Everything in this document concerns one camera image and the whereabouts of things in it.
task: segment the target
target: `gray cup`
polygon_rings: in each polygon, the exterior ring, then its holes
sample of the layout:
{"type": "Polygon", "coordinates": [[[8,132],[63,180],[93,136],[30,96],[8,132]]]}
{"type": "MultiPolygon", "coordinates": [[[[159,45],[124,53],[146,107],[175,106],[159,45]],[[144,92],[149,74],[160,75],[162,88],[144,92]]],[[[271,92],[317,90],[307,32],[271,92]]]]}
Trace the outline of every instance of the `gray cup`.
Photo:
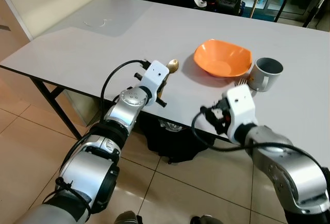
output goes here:
{"type": "Polygon", "coordinates": [[[247,78],[247,84],[256,91],[268,91],[283,72],[283,66],[272,58],[260,58],[247,78]]]}

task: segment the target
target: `tiled floor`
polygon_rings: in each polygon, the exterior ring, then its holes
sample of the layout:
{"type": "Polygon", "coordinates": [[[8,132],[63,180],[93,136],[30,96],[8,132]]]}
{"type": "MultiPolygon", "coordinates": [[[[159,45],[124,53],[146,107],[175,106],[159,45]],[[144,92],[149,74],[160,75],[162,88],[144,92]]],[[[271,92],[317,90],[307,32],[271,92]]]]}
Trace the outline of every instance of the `tiled floor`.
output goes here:
{"type": "MultiPolygon", "coordinates": [[[[59,117],[11,94],[0,86],[0,224],[12,223],[53,190],[60,163],[75,142],[59,117]]],[[[285,222],[272,184],[244,152],[204,151],[192,161],[168,165],[133,132],[119,167],[108,209],[89,224],[113,223],[126,210],[142,215],[145,224],[188,224],[203,214],[224,224],[285,222]]]]}

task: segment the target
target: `orange bowl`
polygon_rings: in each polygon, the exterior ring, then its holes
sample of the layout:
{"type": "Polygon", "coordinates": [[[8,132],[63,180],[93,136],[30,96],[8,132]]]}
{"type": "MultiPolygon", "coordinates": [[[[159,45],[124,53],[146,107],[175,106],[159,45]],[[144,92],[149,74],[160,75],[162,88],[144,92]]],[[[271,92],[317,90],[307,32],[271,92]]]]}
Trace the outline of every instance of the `orange bowl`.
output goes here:
{"type": "Polygon", "coordinates": [[[235,44],[211,39],[196,49],[194,61],[213,76],[235,77],[250,69],[252,54],[235,44]]]}

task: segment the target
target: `white table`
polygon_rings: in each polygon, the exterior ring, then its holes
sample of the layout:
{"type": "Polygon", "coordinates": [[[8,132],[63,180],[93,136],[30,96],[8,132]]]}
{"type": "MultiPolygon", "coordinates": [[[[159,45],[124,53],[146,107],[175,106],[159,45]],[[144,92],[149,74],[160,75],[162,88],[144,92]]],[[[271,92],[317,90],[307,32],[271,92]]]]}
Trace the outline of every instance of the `white table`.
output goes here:
{"type": "MultiPolygon", "coordinates": [[[[254,60],[272,57],[284,65],[273,88],[254,96],[257,119],[330,166],[330,52],[329,33],[323,31],[140,0],[94,0],[0,66],[98,97],[107,75],[124,61],[178,59],[180,68],[162,95],[167,107],[154,104],[144,111],[189,126],[201,105],[213,104],[234,86],[193,61],[194,50],[211,38],[251,50],[254,60]]],[[[106,99],[135,85],[135,72],[143,70],[137,65],[121,70],[106,99]]],[[[197,127],[215,133],[202,118],[197,127]]]]}

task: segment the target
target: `black bag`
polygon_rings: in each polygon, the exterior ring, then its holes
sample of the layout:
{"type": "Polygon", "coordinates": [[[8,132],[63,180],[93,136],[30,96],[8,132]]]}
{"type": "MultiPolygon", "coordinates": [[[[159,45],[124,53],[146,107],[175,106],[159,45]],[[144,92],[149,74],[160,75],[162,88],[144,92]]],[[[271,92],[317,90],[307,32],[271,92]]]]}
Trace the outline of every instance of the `black bag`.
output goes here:
{"type": "MultiPolygon", "coordinates": [[[[147,114],[140,115],[140,129],[147,139],[148,149],[157,152],[159,156],[169,158],[168,163],[178,163],[192,160],[207,146],[198,141],[190,129],[171,132],[161,127],[158,119],[147,114]]],[[[210,145],[215,138],[205,133],[198,134],[210,145]]]]}

